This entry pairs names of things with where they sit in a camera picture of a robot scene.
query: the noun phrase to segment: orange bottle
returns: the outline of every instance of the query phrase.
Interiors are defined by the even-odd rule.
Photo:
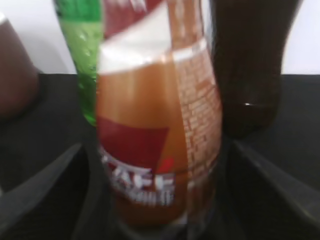
[[[97,132],[118,225],[133,239],[193,239],[211,213],[222,107],[208,4],[104,1]]]

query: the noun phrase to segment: brown liquid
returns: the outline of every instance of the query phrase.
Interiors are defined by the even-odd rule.
[[[38,92],[38,75],[9,21],[0,23],[0,121],[23,111]]]
[[[287,36],[301,0],[214,0],[214,69],[224,130],[244,137],[268,126],[281,96]]]

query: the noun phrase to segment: black surface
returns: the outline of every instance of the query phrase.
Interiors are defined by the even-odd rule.
[[[0,198],[1,240],[70,239],[89,183],[88,158],[80,147]]]
[[[320,191],[320,76],[283,76],[274,123],[244,142],[283,171]]]
[[[231,147],[226,179],[248,240],[320,239],[320,193],[247,145]]]
[[[0,186],[5,192],[16,188],[70,146],[82,143],[89,160],[90,181],[72,239],[107,239],[109,190],[97,154],[95,128],[84,119],[78,105],[76,77],[41,74],[40,83],[39,101],[24,115],[0,125]],[[274,124],[242,142],[289,176],[320,191],[320,76],[285,75],[282,84],[282,100]],[[234,193],[227,188],[224,172],[228,144],[223,149],[218,209],[203,239],[242,240],[248,231],[241,229],[246,226],[235,214]]]

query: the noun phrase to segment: soda bottle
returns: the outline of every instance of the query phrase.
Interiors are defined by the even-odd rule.
[[[194,239],[212,215],[221,144],[209,2],[103,3],[97,134],[113,221],[129,239]]]
[[[270,125],[281,97],[282,57],[301,0],[214,0],[214,69],[225,132],[245,137]]]
[[[96,125],[97,54],[103,39],[100,0],[54,0],[61,30],[73,59],[83,115]]]

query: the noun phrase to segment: bottle label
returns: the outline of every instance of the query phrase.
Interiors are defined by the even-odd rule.
[[[55,11],[60,19],[69,21],[101,20],[99,0],[54,0]]]
[[[114,1],[123,3],[105,0],[105,7]],[[149,11],[152,1],[144,2],[146,11],[124,1],[119,11],[136,18],[109,21],[98,64],[102,163],[120,219],[136,227],[204,218],[221,141],[201,0],[163,0]]]

